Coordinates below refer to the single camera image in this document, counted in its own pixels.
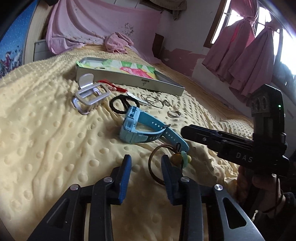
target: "pink cloth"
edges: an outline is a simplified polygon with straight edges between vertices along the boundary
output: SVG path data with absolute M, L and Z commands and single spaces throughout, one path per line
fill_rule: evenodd
M 244 97 L 249 97 L 261 85 L 271 83 L 274 67 L 273 31 L 279 27 L 281 26 L 275 19 L 266 23 L 265 29 L 229 69 L 234 77 L 230 89 L 236 96 L 242 95 L 241 100 L 246 100 Z
M 103 45 L 107 36 L 120 32 L 128 36 L 140 56 L 149 63 L 160 63 L 153 56 L 152 44 L 160 22 L 160 12 L 125 8 L 100 0 L 59 0 L 53 7 L 46 41 L 60 54 L 86 44 Z
M 133 46 L 133 41 L 121 33 L 111 34 L 105 39 L 104 43 L 110 53 L 128 53 L 124 47 Z
M 202 64 L 220 80 L 231 83 L 228 70 L 254 40 L 252 25 L 258 16 L 257 0 L 231 0 L 231 8 L 244 19 L 225 27 Z

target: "blue painting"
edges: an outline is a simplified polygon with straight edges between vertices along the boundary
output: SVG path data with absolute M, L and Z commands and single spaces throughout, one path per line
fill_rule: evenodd
M 0 78 L 22 65 L 22 51 L 37 1 L 15 19 L 0 42 Z

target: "box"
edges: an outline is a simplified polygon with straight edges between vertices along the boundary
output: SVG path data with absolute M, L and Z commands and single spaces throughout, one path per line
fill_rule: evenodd
M 79 80 L 80 76 L 91 73 L 94 75 L 94 80 L 107 79 L 111 83 L 118 85 L 127 85 L 133 87 L 139 87 L 151 91 L 164 92 L 175 96 L 181 96 L 184 87 L 174 82 L 169 77 L 161 74 L 155 68 L 125 61 L 110 60 L 102 58 L 86 57 L 76 62 L 76 81 Z M 140 77 L 128 72 L 122 71 L 123 68 L 127 68 L 130 71 L 139 70 L 143 75 L 149 74 L 152 77 Z

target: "beige cloth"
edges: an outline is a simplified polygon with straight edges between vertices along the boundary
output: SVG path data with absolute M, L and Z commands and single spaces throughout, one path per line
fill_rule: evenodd
M 73 81 L 77 60 L 113 58 L 148 65 L 132 51 L 113 54 L 101 49 L 104 47 L 87 46 L 29 63 L 0 81 L 0 218 L 16 241 L 29 237 L 71 184 L 94 184 L 119 166 L 125 154 L 131 155 L 133 166 L 126 199 L 121 206 L 112 206 L 114 240 L 178 240 L 182 207 L 170 204 L 165 188 L 151 178 L 147 168 L 151 151 L 162 142 L 131 145 L 120 141 L 124 116 L 109 108 L 109 101 L 119 94 L 117 92 L 112 92 L 87 116 L 80 115 L 71 104 L 78 89 Z M 205 106 L 219 109 L 219 102 L 189 79 L 165 65 L 159 67 L 162 73 L 188 86 Z M 177 133 L 189 124 L 233 133 L 240 129 L 238 134 L 242 136 L 252 132 L 247 121 L 226 109 L 225 115 L 235 115 L 236 120 L 218 122 L 219 112 L 212 107 L 217 114 L 213 117 L 187 91 L 177 97 L 135 87 L 124 88 L 138 97 L 145 93 L 168 100 L 173 107 L 143 106 L 141 109 L 171 124 Z M 181 117 L 168 117 L 168 110 L 179 110 Z M 204 145 L 191 141 L 188 144 L 192 162 L 183 174 L 203 185 L 220 183 L 233 194 L 237 165 L 221 160 Z M 164 153 L 170 155 L 166 149 L 159 150 L 152 160 L 152 170 L 160 178 L 160 160 Z
M 169 10 L 186 10 L 187 2 L 186 0 L 150 0 L 154 4 L 164 7 Z

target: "blue smartwatch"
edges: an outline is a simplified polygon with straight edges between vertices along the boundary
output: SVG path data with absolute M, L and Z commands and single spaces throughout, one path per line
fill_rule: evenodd
M 136 130 L 138 122 L 152 128 L 155 131 L 148 132 Z M 180 143 L 180 150 L 188 152 L 188 144 L 169 126 L 170 125 L 164 124 L 154 116 L 140 110 L 138 107 L 131 106 L 127 110 L 126 118 L 122 124 L 119 137 L 124 142 L 135 144 L 139 142 L 152 142 L 163 136 L 171 145 L 175 146 L 177 143 Z

